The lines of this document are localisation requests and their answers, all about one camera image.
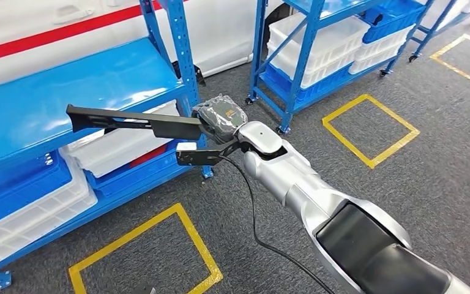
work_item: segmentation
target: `red object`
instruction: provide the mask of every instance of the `red object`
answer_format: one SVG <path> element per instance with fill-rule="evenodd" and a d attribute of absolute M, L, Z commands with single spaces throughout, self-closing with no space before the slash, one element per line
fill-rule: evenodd
<path fill-rule="evenodd" d="M 134 159 L 133 161 L 130 162 L 129 168 L 137 167 L 138 165 L 142 164 L 143 162 L 147 162 L 163 153 L 166 151 L 166 144 L 163 146 L 159 146 L 158 148 L 155 148 L 149 153 L 146 153 L 145 155 L 142 155 L 141 157 L 138 157 Z"/>
<path fill-rule="evenodd" d="M 161 9 L 161 5 L 153 2 L 154 9 Z M 14 40 L 11 42 L 0 44 L 0 58 L 65 38 L 73 37 L 84 32 L 89 32 L 94 29 L 109 26 L 120 21 L 128 20 L 141 15 L 141 8 L 139 5 L 111 12 L 99 17 L 94 17 L 89 20 L 84 20 L 79 23 L 70 24 L 62 28 L 54 29 L 47 32 L 41 32 L 33 36 L 25 37 L 22 39 Z"/>

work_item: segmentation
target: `small device in plastic bag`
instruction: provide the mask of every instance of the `small device in plastic bag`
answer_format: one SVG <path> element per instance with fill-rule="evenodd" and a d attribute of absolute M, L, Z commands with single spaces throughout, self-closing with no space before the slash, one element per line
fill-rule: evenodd
<path fill-rule="evenodd" d="M 204 121 L 217 144 L 233 139 L 235 132 L 248 122 L 248 116 L 227 95 L 209 99 L 193 108 L 193 115 Z"/>

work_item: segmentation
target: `red stripe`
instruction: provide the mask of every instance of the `red stripe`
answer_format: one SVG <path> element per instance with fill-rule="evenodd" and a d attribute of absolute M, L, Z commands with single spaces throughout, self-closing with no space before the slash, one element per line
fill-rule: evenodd
<path fill-rule="evenodd" d="M 161 9 L 161 5 L 158 2 L 154 1 L 153 3 L 155 10 Z M 91 18 L 90 20 L 70 24 L 68 26 L 64 26 L 63 28 L 42 32 L 40 34 L 0 44 L 0 58 L 19 53 L 28 49 L 32 49 L 38 46 L 53 43 L 55 41 L 59 41 L 65 38 L 73 37 L 84 32 L 92 31 L 93 29 L 112 25 L 114 23 L 128 20 L 129 18 L 137 17 L 139 15 L 141 15 L 140 7 L 133 6 L 112 13 L 108 13 L 106 15 Z"/>

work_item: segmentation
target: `black cable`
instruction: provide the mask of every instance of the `black cable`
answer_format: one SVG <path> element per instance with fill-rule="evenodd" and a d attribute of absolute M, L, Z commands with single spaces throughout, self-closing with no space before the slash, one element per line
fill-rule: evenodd
<path fill-rule="evenodd" d="M 246 185 L 248 186 L 248 190 L 250 191 L 250 197 L 251 197 L 251 201 L 252 201 L 252 208 L 253 208 L 253 237 L 255 238 L 255 242 L 257 244 L 259 244 L 260 246 L 262 246 L 266 249 L 269 249 L 269 250 L 271 250 L 271 251 L 273 251 L 277 254 L 280 254 L 281 256 L 283 256 L 285 258 L 287 258 L 290 262 L 294 263 L 302 271 L 304 271 L 308 276 L 310 276 L 313 280 L 315 280 L 315 282 L 318 283 L 318 285 L 320 285 L 328 294 L 334 294 L 334 292 L 322 280 L 320 280 L 313 272 L 311 272 L 308 268 L 306 268 L 303 264 L 298 262 L 292 256 L 290 256 L 289 254 L 281 251 L 280 249 L 278 249 L 276 247 L 273 247 L 269 244 L 266 244 L 266 243 L 260 241 L 260 239 L 256 235 L 255 196 L 253 195 L 253 189 L 251 188 L 250 181 L 248 180 L 246 174 L 244 173 L 244 171 L 242 170 L 242 168 L 239 164 L 237 164 L 235 161 L 233 161 L 232 159 L 230 159 L 226 156 L 219 155 L 219 157 L 224 159 L 225 161 L 231 163 L 231 165 L 233 165 L 234 167 L 236 167 L 239 170 L 239 172 L 241 173 L 242 177 L 244 178 L 244 181 L 246 182 Z"/>

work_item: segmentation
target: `silver robot arm segment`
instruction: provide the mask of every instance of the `silver robot arm segment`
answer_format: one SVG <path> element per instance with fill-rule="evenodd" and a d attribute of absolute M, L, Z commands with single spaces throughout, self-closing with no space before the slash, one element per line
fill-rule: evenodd
<path fill-rule="evenodd" d="M 325 183 L 309 161 L 265 124 L 237 132 L 247 173 L 301 221 L 317 258 L 349 293 L 470 294 L 447 271 L 411 252 L 406 230 L 373 203 Z"/>

